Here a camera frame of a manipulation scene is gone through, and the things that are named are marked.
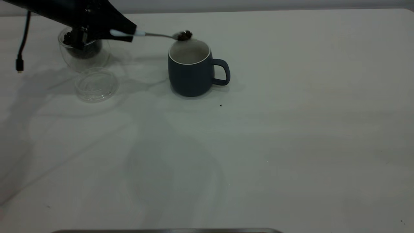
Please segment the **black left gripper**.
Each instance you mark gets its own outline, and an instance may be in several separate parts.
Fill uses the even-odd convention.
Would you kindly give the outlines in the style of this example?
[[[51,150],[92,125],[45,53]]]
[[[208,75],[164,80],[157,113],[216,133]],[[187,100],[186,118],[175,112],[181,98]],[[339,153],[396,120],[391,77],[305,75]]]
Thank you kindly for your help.
[[[59,0],[64,17],[63,24],[71,31],[63,36],[63,44],[82,50],[87,43],[96,40],[132,42],[133,36],[113,36],[107,27],[106,19],[112,29],[135,33],[136,24],[119,12],[109,0]]]

